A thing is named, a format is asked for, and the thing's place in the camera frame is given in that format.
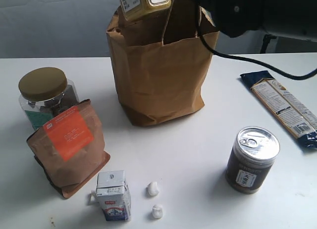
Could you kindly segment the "yellow grain bottle white cap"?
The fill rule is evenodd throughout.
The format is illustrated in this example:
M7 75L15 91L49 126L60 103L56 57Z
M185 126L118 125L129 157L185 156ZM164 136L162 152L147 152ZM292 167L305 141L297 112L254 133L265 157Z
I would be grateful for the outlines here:
M125 19L134 21L145 15L168 9L171 0L120 0L120 5Z

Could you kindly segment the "brown paper shopping bag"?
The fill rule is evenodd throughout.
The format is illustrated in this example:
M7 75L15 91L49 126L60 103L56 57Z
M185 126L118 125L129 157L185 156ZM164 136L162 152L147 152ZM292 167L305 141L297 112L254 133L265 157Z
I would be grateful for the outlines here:
M198 37L196 14L214 48L219 33L191 0L172 0L169 9L136 22L120 7L114 13L106 35L118 100L133 125L156 125L204 107L201 88L212 53Z

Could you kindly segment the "upper white crumpled lump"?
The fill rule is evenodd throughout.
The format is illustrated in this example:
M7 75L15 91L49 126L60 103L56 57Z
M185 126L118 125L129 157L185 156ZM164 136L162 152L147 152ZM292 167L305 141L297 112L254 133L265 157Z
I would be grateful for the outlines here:
M147 194L151 197L159 194L159 187L156 181L152 181L147 185Z

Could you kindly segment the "white crumpled lump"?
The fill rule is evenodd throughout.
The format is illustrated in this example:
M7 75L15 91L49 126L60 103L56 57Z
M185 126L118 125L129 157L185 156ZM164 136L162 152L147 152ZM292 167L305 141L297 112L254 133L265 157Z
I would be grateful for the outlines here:
M155 204L152 207L152 217L154 219L161 219L163 217L163 206L161 204Z
M152 181L147 185L147 194L151 197L159 194L159 187L156 181Z

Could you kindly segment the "small white blue milk carton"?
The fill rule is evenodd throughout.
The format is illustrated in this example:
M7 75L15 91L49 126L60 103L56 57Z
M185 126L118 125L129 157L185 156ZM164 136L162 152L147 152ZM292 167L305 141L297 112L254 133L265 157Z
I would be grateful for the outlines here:
M131 219L131 194L125 171L98 173L96 196L107 221Z

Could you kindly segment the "brown pouch orange label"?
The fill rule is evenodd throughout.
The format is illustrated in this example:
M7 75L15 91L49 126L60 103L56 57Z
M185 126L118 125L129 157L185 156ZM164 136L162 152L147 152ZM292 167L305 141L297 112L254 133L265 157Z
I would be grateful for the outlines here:
M101 120L89 99L62 112L27 139L51 186L65 199L110 160Z

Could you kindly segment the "lower white crumpled lump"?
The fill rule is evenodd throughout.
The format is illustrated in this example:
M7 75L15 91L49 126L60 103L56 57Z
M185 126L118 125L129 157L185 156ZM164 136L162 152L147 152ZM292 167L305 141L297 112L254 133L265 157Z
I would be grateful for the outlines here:
M163 217L163 206L161 204L155 204L152 207L152 217L154 219L161 219Z

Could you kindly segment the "dark can silver pull-tab lid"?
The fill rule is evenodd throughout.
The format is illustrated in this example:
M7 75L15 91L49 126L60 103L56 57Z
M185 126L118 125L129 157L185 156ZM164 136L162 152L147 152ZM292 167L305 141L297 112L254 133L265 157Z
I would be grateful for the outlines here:
M277 138L268 130L247 126L236 137L227 163L225 178L244 194L256 193L280 151Z

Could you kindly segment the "clear jar gold lid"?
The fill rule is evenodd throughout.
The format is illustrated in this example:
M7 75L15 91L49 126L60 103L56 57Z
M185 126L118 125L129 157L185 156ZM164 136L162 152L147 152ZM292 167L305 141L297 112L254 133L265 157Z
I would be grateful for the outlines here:
M56 67L41 67L25 74L18 83L19 103L37 130L79 103L74 83Z

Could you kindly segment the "black stand pole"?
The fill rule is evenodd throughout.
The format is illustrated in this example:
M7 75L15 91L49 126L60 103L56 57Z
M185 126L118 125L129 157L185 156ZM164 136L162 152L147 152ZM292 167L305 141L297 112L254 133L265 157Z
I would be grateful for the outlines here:
M261 46L260 54L265 54L267 51L267 48L271 42L271 40L277 39L276 36L271 35L271 34L265 34L263 37L263 43Z

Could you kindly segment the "blue beige pasta packet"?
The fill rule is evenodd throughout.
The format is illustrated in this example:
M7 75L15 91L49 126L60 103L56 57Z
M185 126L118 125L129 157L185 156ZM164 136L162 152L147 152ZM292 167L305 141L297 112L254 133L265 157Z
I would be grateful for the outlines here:
M317 148L317 116L267 70L243 73L242 82L276 117L300 146Z

